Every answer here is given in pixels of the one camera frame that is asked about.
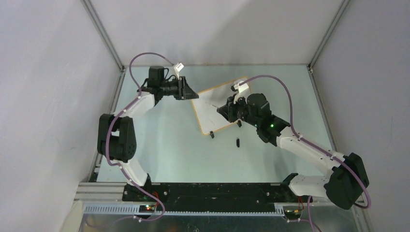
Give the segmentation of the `yellow framed whiteboard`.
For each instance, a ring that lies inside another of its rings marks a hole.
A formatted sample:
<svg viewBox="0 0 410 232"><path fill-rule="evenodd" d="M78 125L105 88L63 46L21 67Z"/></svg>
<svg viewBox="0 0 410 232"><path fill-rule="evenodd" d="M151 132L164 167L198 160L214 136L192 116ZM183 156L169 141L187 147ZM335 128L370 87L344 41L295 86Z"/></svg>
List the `yellow framed whiteboard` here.
<svg viewBox="0 0 410 232"><path fill-rule="evenodd" d="M203 90L198 93L198 99L191 101L200 131L204 136L216 133L233 125L233 123L221 116L217 112L217 109L206 103L209 102L219 107L224 106L227 99L236 93L231 91L231 85L240 80L246 81L248 78L243 76Z"/></svg>

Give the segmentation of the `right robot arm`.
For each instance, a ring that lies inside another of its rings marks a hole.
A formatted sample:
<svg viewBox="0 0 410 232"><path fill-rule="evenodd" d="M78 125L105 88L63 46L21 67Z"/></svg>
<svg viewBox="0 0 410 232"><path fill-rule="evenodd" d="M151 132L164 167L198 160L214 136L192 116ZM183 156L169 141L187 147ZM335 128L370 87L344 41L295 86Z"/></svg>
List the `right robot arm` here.
<svg viewBox="0 0 410 232"><path fill-rule="evenodd" d="M321 172L320 176L288 175L281 189L287 202L294 202L300 196L322 197L348 210L358 205L356 201L369 186L359 155L344 155L308 141L294 132L290 123L272 114L264 94L251 94L247 98L233 95L216 111L228 122L239 120L254 126L264 143L292 152Z"/></svg>

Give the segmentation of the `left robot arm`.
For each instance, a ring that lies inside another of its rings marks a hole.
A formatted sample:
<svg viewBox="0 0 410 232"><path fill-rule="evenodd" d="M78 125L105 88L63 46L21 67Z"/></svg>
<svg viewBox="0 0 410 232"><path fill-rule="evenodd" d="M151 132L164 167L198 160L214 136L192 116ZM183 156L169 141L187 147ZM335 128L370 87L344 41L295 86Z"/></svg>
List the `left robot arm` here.
<svg viewBox="0 0 410 232"><path fill-rule="evenodd" d="M134 121L156 106L164 96L176 100L193 100L199 95L188 85L179 73L182 63L172 66L173 75L165 77L165 67L151 66L148 77L138 86L137 95L122 110L113 114L102 114L99 118L97 151L105 156L108 165L117 166L130 185L136 186L134 195L141 201L148 201L153 188L146 184L148 173L135 158L137 141Z"/></svg>

